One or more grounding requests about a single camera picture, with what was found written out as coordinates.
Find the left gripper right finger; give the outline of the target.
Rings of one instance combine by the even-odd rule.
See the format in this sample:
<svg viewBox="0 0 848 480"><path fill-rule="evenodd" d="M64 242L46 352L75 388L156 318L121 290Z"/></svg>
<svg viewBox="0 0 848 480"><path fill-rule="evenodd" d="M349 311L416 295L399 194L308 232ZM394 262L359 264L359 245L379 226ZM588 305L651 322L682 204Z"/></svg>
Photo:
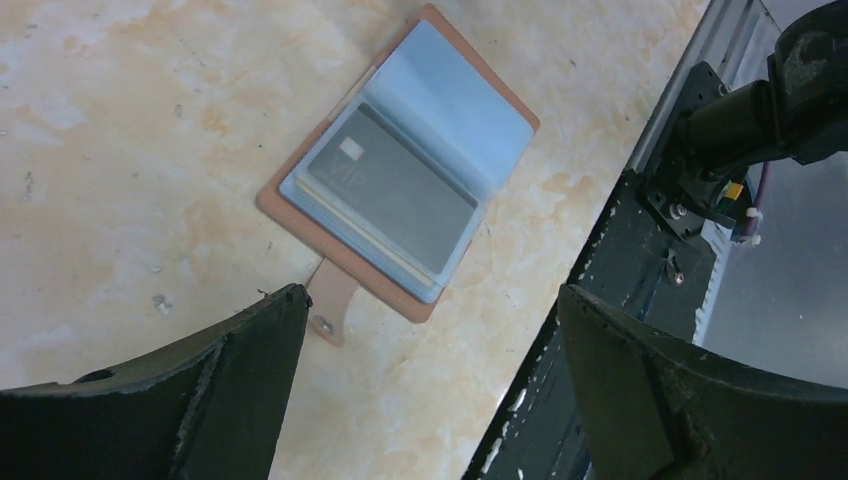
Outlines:
<svg viewBox="0 0 848 480"><path fill-rule="evenodd" d="M847 392L760 370L576 285L557 317L598 479L843 479Z"/></svg>

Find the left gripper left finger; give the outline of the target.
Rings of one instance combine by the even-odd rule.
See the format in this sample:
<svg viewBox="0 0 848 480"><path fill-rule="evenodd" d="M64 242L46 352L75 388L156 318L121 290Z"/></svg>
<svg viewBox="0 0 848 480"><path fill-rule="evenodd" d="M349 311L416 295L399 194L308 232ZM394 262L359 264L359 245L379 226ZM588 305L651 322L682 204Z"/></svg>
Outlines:
<svg viewBox="0 0 848 480"><path fill-rule="evenodd" d="M265 479L312 301L290 284L148 354L1 394L5 479Z"/></svg>

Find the brown leather card holder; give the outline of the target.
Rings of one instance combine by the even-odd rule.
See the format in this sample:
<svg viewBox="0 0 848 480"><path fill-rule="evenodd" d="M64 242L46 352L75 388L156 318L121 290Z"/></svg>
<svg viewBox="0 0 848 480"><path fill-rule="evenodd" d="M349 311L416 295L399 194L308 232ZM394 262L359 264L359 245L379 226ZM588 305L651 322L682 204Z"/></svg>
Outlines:
<svg viewBox="0 0 848 480"><path fill-rule="evenodd" d="M318 252L313 330L344 344L354 293L429 319L538 116L433 4L413 16L259 191Z"/></svg>

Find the grey card sleeve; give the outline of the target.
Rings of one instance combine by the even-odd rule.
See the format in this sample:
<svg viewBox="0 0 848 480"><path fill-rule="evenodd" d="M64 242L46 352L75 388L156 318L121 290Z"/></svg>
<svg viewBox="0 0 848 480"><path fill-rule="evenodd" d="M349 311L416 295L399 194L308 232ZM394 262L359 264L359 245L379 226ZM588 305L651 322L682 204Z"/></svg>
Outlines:
<svg viewBox="0 0 848 480"><path fill-rule="evenodd" d="M349 111L301 176L432 276L452 268L477 209L469 193L366 102Z"/></svg>

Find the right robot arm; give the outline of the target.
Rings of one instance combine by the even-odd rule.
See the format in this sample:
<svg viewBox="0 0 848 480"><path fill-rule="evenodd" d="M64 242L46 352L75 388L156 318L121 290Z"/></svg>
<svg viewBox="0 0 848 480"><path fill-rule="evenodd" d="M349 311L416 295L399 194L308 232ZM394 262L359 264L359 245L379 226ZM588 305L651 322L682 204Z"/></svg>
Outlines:
<svg viewBox="0 0 848 480"><path fill-rule="evenodd" d="M720 199L750 166L846 151L846 2L795 20L766 66L766 79L733 88L705 61L690 69L643 171L645 205L676 237L698 235L705 221L733 228Z"/></svg>

